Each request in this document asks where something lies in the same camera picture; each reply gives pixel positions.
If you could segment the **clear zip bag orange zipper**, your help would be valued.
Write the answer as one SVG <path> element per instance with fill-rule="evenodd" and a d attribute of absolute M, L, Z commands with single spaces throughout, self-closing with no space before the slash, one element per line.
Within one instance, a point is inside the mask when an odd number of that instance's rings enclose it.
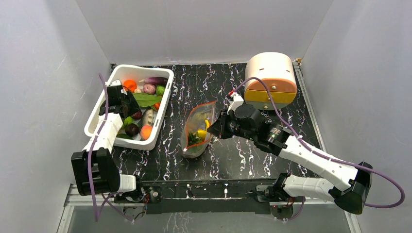
<path fill-rule="evenodd" d="M 181 135 L 181 147 L 185 158 L 200 156 L 212 139 L 209 127 L 215 122 L 216 101 L 197 105 L 190 112 Z"/>

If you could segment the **yellow banana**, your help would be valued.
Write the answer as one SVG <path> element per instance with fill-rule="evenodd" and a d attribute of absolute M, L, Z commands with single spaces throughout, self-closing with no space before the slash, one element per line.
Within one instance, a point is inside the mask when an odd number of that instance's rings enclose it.
<path fill-rule="evenodd" d="M 196 131 L 197 137 L 200 138 L 202 141 L 205 141 L 206 136 L 208 134 L 207 129 L 210 126 L 210 123 L 209 123 L 208 119 L 205 119 L 205 125 L 206 125 L 205 129 L 198 129 Z"/>

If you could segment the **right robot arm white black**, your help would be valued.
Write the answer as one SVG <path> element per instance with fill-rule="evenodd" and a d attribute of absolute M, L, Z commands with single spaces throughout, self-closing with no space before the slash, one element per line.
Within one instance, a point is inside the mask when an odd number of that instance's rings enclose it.
<path fill-rule="evenodd" d="M 258 201 L 310 197 L 331 201 L 352 214 L 362 213 L 371 186 L 370 172 L 347 166 L 331 155 L 327 158 L 316 155 L 319 149 L 305 148 L 291 130 L 269 122 L 252 105 L 221 111 L 207 132 L 219 139 L 238 136 L 251 140 L 261 151 L 298 163 L 318 174 L 317 178 L 304 178 L 282 173 L 273 186 L 257 187 L 253 191 Z"/>

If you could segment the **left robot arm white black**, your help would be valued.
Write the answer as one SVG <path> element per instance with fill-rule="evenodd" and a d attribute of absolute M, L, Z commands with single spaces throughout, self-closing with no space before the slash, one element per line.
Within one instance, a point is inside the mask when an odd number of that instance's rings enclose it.
<path fill-rule="evenodd" d="M 81 196 L 114 193 L 139 202 L 145 196 L 144 187 L 139 185 L 135 175 L 120 174 L 112 158 L 114 142 L 124 120 L 137 113 L 139 106 L 132 92 L 126 90 L 120 81 L 106 87 L 104 97 L 90 141 L 71 157 L 77 189 Z"/>

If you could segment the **toy pineapple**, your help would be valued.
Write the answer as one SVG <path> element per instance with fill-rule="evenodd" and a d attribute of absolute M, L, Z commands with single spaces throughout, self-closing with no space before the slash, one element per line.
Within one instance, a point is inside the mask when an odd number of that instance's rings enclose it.
<path fill-rule="evenodd" d="M 193 145 L 197 145 L 199 143 L 202 143 L 203 141 L 197 137 L 196 132 L 192 132 L 190 131 L 188 133 L 188 143 L 187 143 L 187 147 L 193 146 Z"/>

